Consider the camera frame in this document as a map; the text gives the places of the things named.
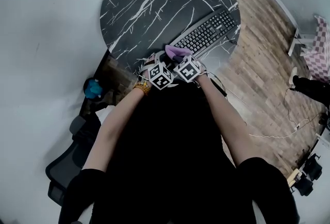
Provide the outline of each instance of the black keyboard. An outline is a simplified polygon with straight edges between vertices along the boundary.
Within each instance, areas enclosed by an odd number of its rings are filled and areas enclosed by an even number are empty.
[[[188,28],[170,45],[188,48],[198,57],[219,44],[236,25],[229,11],[222,7]]]

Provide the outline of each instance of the round table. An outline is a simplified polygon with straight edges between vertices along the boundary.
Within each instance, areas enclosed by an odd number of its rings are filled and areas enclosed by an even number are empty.
[[[151,53],[163,50],[185,29],[221,6],[231,12],[238,25],[228,35],[237,42],[241,24],[237,0],[103,0],[101,31],[112,56],[138,73]],[[235,41],[222,40],[199,60],[214,71],[228,61]]]

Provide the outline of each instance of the beaded bracelet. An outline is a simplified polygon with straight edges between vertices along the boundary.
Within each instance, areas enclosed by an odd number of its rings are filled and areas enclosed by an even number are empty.
[[[136,82],[133,89],[134,88],[140,88],[145,95],[148,95],[151,89],[151,87],[146,83],[146,81]]]

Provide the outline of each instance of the parquet floor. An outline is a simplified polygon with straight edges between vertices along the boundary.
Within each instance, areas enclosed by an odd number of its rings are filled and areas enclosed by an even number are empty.
[[[246,121],[254,135],[284,137],[303,126],[324,109],[297,92],[284,95],[293,66],[300,76],[308,77],[305,62],[294,53],[287,55],[294,28],[274,0],[238,0],[242,26],[238,46],[227,67],[217,72],[227,89],[228,99]],[[262,156],[288,176],[296,162],[316,141],[318,117],[290,137],[252,137]]]

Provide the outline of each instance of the checkered chair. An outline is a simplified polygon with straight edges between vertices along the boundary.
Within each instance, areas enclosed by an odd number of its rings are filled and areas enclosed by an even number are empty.
[[[307,63],[314,80],[330,81],[330,28],[328,22],[316,15],[318,27],[312,49],[302,48],[301,56]]]

